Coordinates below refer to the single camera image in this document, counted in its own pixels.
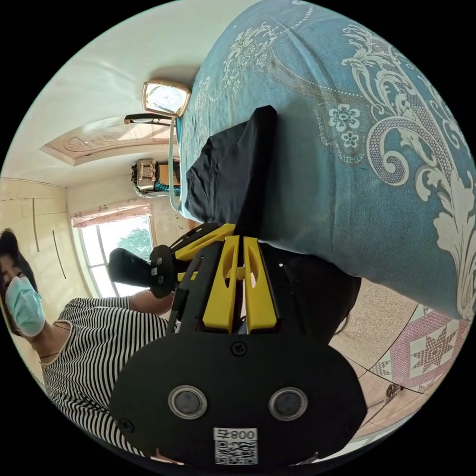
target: striped shirt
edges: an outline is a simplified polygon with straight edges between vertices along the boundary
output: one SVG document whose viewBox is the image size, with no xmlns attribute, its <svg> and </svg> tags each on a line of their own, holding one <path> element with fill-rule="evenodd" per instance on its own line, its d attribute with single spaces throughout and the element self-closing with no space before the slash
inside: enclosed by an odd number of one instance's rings
<svg viewBox="0 0 476 476">
<path fill-rule="evenodd" d="M 42 364 L 46 394 L 82 429 L 143 456 L 121 434 L 109 414 L 109 400 L 127 360 L 163 337 L 167 320 L 130 310 L 128 297 L 113 297 L 73 299 L 56 323 L 62 321 L 71 332 L 58 356 Z"/>
</svg>

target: tree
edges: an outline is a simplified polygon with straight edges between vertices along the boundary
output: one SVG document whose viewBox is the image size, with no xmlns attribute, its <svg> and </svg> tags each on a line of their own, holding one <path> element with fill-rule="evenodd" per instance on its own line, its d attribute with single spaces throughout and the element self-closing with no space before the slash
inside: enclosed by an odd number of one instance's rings
<svg viewBox="0 0 476 476">
<path fill-rule="evenodd" d="M 141 258 L 149 259 L 152 251 L 149 232 L 145 228 L 136 228 L 119 240 L 118 247 L 124 248 Z"/>
</svg>

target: label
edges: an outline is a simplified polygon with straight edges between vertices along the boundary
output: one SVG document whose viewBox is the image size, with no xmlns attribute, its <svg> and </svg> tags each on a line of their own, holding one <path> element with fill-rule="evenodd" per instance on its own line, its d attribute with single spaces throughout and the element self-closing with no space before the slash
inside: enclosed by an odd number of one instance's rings
<svg viewBox="0 0 476 476">
<path fill-rule="evenodd" d="M 213 428 L 217 465 L 257 465 L 256 428 Z"/>
</svg>

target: dark hair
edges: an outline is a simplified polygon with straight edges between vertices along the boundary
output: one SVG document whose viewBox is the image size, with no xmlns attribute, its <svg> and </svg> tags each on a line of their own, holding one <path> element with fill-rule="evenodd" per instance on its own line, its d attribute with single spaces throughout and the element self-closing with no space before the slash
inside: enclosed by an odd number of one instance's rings
<svg viewBox="0 0 476 476">
<path fill-rule="evenodd" d="M 18 240 L 16 239 L 15 234 L 13 231 L 8 228 L 0 234 L 0 256 L 8 255 L 13 260 L 13 264 L 21 269 L 22 273 L 28 278 L 30 281 L 33 289 L 38 292 L 38 287 L 36 285 L 35 275 L 33 274 L 33 270 L 29 265 L 28 261 L 23 257 L 20 253 L 18 247 Z M 0 299 L 2 301 L 3 308 L 5 310 L 5 317 L 11 333 L 21 336 L 19 331 L 16 329 L 15 322 L 13 320 L 8 307 L 6 306 L 6 286 L 5 281 L 0 278 Z"/>
</svg>

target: blue bedspread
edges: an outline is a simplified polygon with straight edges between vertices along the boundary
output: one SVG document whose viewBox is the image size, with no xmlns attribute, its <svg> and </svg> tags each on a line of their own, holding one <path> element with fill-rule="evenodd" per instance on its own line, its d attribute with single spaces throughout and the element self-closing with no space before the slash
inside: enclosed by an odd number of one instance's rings
<svg viewBox="0 0 476 476">
<path fill-rule="evenodd" d="M 181 175 L 209 136 L 265 105 L 278 130 L 263 239 L 472 320 L 476 170 L 426 77 L 348 18 L 262 0 L 197 75 L 180 121 Z"/>
</svg>

